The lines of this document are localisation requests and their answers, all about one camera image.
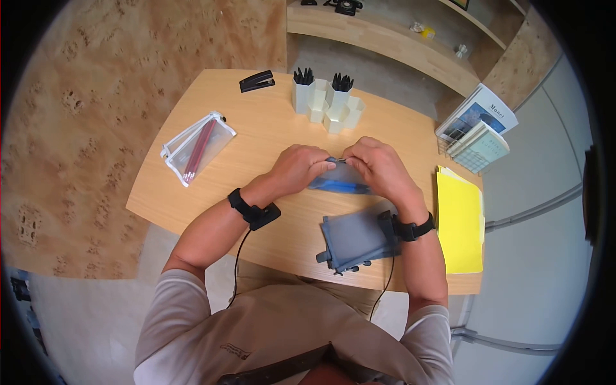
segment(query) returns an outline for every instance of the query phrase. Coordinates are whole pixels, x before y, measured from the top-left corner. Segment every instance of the floor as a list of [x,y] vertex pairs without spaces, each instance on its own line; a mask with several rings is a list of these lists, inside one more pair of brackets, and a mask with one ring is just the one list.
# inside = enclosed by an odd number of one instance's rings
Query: floor
[[447,87],[422,72],[367,49],[334,40],[297,35],[299,54],[291,71],[311,67],[315,78],[331,80],[341,72],[353,86],[436,120],[434,103]]
[[[133,280],[82,280],[30,274],[32,306],[47,353],[67,384],[132,384],[134,350],[160,270],[179,237],[150,225]],[[234,257],[206,271],[212,312],[233,293]],[[464,321],[468,296],[450,296],[450,323]],[[396,338],[408,309],[405,293],[387,292],[373,322]]]

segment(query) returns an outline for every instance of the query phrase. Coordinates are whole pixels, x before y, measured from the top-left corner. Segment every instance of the wire book rack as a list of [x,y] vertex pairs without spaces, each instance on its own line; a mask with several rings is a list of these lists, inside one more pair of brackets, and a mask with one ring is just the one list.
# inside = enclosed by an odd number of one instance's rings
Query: wire book rack
[[461,164],[474,174],[481,176],[481,170],[486,167],[489,162],[481,154],[470,150],[464,143],[460,142],[468,130],[465,130],[465,128],[455,128],[452,130],[447,129],[445,132],[448,133],[446,137],[436,135],[439,154]]

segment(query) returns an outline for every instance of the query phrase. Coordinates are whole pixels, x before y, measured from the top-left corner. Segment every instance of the red pencil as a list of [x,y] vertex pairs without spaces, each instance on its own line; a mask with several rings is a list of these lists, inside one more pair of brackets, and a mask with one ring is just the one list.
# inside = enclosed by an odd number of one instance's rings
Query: red pencil
[[195,147],[190,154],[190,158],[188,159],[188,163],[186,164],[186,169],[182,177],[186,183],[190,183],[195,178],[195,173],[199,167],[201,156],[203,155],[203,150],[205,149],[205,145],[208,142],[215,123],[216,120],[211,119],[201,128],[201,132],[197,137],[197,142],[195,143]]

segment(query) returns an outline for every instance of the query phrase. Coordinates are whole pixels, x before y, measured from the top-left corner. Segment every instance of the wrist strap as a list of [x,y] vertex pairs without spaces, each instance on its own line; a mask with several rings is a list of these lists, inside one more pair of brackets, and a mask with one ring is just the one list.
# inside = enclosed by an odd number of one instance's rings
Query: wrist strap
[[260,229],[281,215],[280,209],[273,203],[267,205],[265,209],[261,209],[258,206],[248,206],[240,195],[240,188],[233,190],[227,199],[231,207],[236,209],[242,215],[244,221],[250,224],[251,230]]
[[417,226],[414,223],[400,223],[398,215],[394,215],[394,231],[396,235],[402,238],[403,241],[413,242],[419,239],[424,234],[427,234],[430,230],[435,229],[434,218],[432,213],[428,211],[428,220]]
[[387,241],[390,243],[395,243],[395,237],[400,237],[405,242],[413,242],[422,235],[427,234],[430,230],[435,229],[434,218],[429,211],[428,220],[419,226],[414,223],[400,223],[398,215],[392,215],[391,211],[379,214],[377,220]]

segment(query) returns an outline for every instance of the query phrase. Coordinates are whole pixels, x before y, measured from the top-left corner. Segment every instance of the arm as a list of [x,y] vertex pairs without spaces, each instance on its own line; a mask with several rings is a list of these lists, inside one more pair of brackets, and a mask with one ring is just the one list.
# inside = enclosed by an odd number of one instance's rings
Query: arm
[[[318,147],[294,144],[283,151],[267,174],[259,175],[240,190],[249,205],[265,208],[286,195],[304,190],[335,164]],[[205,282],[205,269],[227,254],[248,227],[241,214],[223,199],[199,215],[182,233],[163,272],[186,270]]]
[[[362,137],[342,156],[361,173],[377,195],[395,205],[400,221],[419,225],[428,220],[423,192],[408,175],[402,160],[390,145],[371,137]],[[447,307],[445,259],[436,231],[432,230],[414,242],[402,242],[401,260],[408,291],[409,317],[427,305]]]

